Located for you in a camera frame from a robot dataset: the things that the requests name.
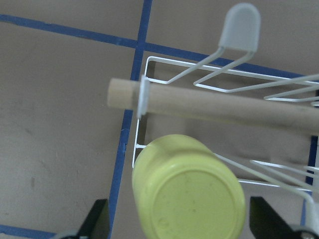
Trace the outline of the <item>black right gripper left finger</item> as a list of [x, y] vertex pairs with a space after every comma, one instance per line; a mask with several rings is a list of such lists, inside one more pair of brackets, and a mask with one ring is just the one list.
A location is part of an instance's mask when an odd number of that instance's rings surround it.
[[78, 239], [107, 239], [110, 233], [108, 199], [94, 202], [82, 226], [77, 232]]

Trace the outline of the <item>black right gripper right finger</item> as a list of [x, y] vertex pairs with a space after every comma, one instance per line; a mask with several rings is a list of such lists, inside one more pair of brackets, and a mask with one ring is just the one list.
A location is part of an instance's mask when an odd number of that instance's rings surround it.
[[263, 197], [250, 198], [249, 228], [256, 239], [294, 239], [294, 231]]

